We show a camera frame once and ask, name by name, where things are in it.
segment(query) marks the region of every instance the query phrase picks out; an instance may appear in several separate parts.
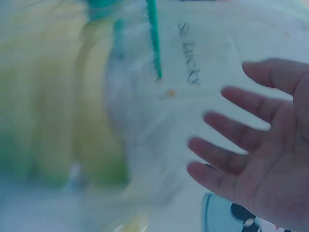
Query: finger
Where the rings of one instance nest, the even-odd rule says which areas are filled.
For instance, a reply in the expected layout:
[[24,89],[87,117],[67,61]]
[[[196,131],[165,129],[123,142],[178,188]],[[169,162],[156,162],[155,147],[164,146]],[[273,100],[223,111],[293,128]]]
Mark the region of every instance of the finger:
[[188,146],[213,167],[230,174],[242,173],[249,159],[247,155],[225,150],[199,138],[191,139]]
[[309,65],[283,59],[268,59],[259,63],[243,63],[243,70],[255,82],[294,94],[309,75]]
[[205,114],[204,121],[228,140],[247,151],[255,151],[266,135],[266,131],[253,129],[215,112]]
[[190,163],[188,173],[195,181],[215,194],[235,202],[237,176],[220,172],[209,165]]
[[235,105],[268,123],[273,121],[276,112],[281,106],[290,103],[286,100],[268,98],[237,87],[224,88],[222,95]]

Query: blue object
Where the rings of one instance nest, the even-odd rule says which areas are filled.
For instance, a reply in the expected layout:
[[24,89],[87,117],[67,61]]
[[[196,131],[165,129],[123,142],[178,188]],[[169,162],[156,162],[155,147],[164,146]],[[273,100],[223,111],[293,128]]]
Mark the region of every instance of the blue object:
[[260,232],[256,216],[214,194],[203,200],[203,232]]

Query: palm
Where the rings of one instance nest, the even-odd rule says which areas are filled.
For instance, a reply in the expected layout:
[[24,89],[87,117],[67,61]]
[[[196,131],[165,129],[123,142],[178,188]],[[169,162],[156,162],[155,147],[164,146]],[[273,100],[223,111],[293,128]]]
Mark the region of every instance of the palm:
[[195,138],[189,147],[214,168],[192,163],[191,176],[220,196],[281,227],[309,228],[309,68],[269,60],[244,69],[254,81],[293,94],[294,102],[270,99],[239,88],[222,94],[271,124],[259,131],[218,113],[204,120],[248,151],[239,155]]

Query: white surface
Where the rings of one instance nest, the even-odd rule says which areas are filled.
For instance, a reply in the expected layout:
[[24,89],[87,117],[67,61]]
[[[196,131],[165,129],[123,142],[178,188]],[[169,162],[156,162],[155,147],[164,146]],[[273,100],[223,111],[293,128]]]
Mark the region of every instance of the white surface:
[[[279,1],[267,0],[272,6],[278,5]],[[282,1],[281,7],[288,6],[290,12],[295,15],[305,15],[305,9],[294,5],[290,1]],[[197,51],[200,68],[203,74],[203,81],[207,84],[198,89],[199,94],[191,99],[184,100],[184,97],[192,96],[188,88],[176,86],[174,81],[166,89],[176,89],[174,98],[166,103],[170,107],[179,107],[179,120],[181,123],[175,131],[175,144],[170,146],[170,153],[177,157],[185,156],[184,164],[190,160],[196,160],[192,152],[186,148],[186,139],[191,135],[198,135],[215,144],[234,151],[240,151],[227,139],[202,122],[201,114],[207,110],[216,110],[232,118],[249,124],[255,128],[268,128],[268,124],[224,100],[219,90],[227,85],[233,84],[253,91],[261,92],[269,96],[290,98],[289,96],[275,90],[260,87],[250,81],[241,70],[241,62],[244,60],[260,60],[269,57],[289,58],[293,60],[309,62],[309,22],[299,18],[288,16],[282,12],[273,10],[262,10],[250,4],[209,2],[188,2],[178,3],[165,1],[158,4],[159,20],[161,20],[161,49],[163,60],[164,78],[183,78],[181,70],[181,53],[178,57],[172,57],[179,45],[179,41],[172,41],[164,44],[164,40],[173,35],[177,23],[190,23],[195,33],[196,43],[200,43],[200,50]],[[169,69],[174,64],[173,72]],[[186,186],[171,205],[158,217],[153,218],[150,225],[150,232],[199,232],[201,230],[201,202],[203,195],[207,192],[185,173]]]

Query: green strip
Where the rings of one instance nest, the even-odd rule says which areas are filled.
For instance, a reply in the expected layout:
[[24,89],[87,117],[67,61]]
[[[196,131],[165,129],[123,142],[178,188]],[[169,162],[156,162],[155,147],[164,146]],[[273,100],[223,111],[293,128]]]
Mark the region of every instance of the green strip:
[[158,78],[162,78],[162,69],[160,61],[160,42],[159,42],[159,32],[158,32],[158,19],[157,19],[157,9],[155,0],[146,0],[147,11],[150,22],[150,34],[154,50],[154,67],[157,72]]

